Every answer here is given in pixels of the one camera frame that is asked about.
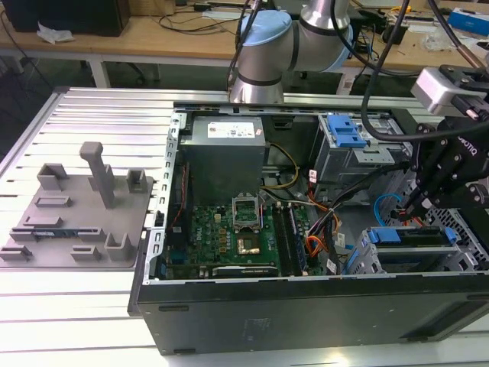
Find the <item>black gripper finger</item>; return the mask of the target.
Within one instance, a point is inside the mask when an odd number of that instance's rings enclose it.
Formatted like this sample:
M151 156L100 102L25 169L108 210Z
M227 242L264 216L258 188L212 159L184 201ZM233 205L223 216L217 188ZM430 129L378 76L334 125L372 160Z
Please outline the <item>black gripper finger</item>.
M438 162L442 145L436 141L413 142L411 171L415 174L410 184L409 198L403 205L403 217L424 216L432 206L442 202L442 191L439 187Z
M462 185L452 192L422 192L412 201L412 216L424 216L431 209L488 208L488 190L480 183Z

